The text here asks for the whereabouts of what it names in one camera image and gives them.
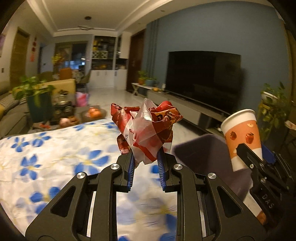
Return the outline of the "orange white paper cup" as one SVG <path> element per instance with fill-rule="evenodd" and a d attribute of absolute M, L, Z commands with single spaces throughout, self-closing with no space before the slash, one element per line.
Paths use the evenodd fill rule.
<path fill-rule="evenodd" d="M 243 109 L 227 117 L 221 124 L 226 144 L 229 149 L 233 171 L 246 169 L 246 164 L 239 158 L 236 148 L 245 143 L 260 159 L 262 148 L 259 129 L 252 109 Z"/>

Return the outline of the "red white plastic bag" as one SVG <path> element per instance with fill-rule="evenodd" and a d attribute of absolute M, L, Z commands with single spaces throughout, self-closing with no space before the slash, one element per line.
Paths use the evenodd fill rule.
<path fill-rule="evenodd" d="M 121 107 L 115 103 L 110 108 L 112 121 L 120 131 L 117 144 L 121 154 L 133 153 L 135 165 L 151 164 L 157 160 L 158 151 L 171 151 L 173 124 L 183 116 L 169 101 L 155 105 L 145 98 L 141 106 Z"/>

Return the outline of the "grey plastic trash bin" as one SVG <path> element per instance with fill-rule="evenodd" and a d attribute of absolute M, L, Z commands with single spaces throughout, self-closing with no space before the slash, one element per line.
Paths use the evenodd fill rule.
<path fill-rule="evenodd" d="M 215 173 L 227 186 L 244 200 L 252 185 L 248 168 L 233 170 L 225 140 L 205 134 L 194 140 L 173 147 L 176 159 L 198 174 Z"/>

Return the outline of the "blue floral white tablecloth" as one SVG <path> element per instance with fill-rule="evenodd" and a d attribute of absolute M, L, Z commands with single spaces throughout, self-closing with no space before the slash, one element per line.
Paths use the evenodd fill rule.
<path fill-rule="evenodd" d="M 79 172 L 101 172 L 120 156 L 109 119 L 1 140 L 1 205 L 21 232 Z M 140 164 L 132 189 L 117 194 L 119 240 L 174 240 L 175 193 L 164 193 L 158 165 Z"/>

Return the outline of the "grey low tv cabinet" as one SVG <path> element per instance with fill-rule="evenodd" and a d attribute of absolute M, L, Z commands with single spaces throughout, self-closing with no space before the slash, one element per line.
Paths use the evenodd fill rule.
<path fill-rule="evenodd" d="M 167 93 L 149 90 L 147 92 L 147 98 L 152 100 L 156 105 L 161 104 L 163 101 L 169 101 L 178 109 L 185 121 L 195 125 L 204 132 L 223 136 L 220 126 L 227 118 L 227 114 Z"/>

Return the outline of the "black flat television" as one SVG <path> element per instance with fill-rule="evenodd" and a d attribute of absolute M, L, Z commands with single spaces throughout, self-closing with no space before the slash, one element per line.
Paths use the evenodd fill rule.
<path fill-rule="evenodd" d="M 214 51 L 169 52 L 166 91 L 230 114 L 242 89 L 241 55 Z"/>

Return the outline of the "oranges on coffee table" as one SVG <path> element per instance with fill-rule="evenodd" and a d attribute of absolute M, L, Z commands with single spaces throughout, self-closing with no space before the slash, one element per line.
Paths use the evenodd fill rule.
<path fill-rule="evenodd" d="M 102 117 L 102 112 L 100 111 L 100 109 L 91 106 L 88 109 L 86 116 L 91 119 L 98 119 Z"/>

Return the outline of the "grey sectional sofa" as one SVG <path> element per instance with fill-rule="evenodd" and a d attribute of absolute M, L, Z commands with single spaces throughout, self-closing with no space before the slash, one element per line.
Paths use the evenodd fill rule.
<path fill-rule="evenodd" d="M 68 99 L 72 105 L 76 105 L 76 82 L 75 79 L 56 80 L 45 82 L 41 84 L 41 87 L 47 85 L 53 85 L 55 89 L 52 92 L 52 101 L 55 102 L 58 99 L 59 91 L 68 91 Z M 17 134 L 26 133 L 31 126 L 31 117 L 26 103 L 18 104 L 10 110 L 4 112 L 4 108 L 1 106 L 1 138 L 6 136 L 14 136 Z"/>

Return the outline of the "green potted plant dark pot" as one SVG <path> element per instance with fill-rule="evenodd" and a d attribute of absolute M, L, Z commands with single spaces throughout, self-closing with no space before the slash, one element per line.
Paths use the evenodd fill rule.
<path fill-rule="evenodd" d="M 53 117 L 52 94 L 55 87 L 36 76 L 22 76 L 20 83 L 12 90 L 15 100 L 26 99 L 33 123 L 49 121 Z"/>

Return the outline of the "white folding side table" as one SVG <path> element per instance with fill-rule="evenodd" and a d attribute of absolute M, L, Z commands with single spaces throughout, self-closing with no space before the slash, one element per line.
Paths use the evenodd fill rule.
<path fill-rule="evenodd" d="M 152 90 L 151 86 L 146 86 L 146 85 L 140 85 L 139 83 L 132 83 L 132 87 L 133 87 L 133 95 L 139 95 L 138 90 L 140 88 L 144 88 L 147 90 Z"/>

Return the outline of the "small plants on side table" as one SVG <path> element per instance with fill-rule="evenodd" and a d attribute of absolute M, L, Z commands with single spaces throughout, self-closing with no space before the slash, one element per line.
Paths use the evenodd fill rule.
<path fill-rule="evenodd" d="M 155 77 L 149 76 L 149 74 L 146 71 L 140 70 L 137 73 L 138 73 L 138 84 L 145 85 L 148 87 L 156 87 L 159 84 L 157 79 Z"/>

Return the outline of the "dark wooden door right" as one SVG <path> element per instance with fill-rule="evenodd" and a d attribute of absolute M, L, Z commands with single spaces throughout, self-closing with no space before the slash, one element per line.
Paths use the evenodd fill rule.
<path fill-rule="evenodd" d="M 138 72 L 142 69 L 145 29 L 132 35 L 129 50 L 126 91 L 132 92 L 132 83 L 138 83 Z"/>

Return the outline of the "white display cabinet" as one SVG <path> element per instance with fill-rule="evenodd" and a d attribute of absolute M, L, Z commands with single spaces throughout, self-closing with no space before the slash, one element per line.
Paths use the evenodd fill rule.
<path fill-rule="evenodd" d="M 91 51 L 90 88 L 125 90 L 132 34 L 94 36 Z"/>

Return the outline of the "brown wooden door left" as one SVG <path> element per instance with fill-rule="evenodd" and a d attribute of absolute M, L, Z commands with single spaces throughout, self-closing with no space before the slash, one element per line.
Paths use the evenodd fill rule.
<path fill-rule="evenodd" d="M 11 64 L 10 64 L 10 88 L 13 89 L 20 85 L 20 78 L 26 72 L 26 59 L 30 35 L 18 28 L 13 48 L 11 51 Z"/>

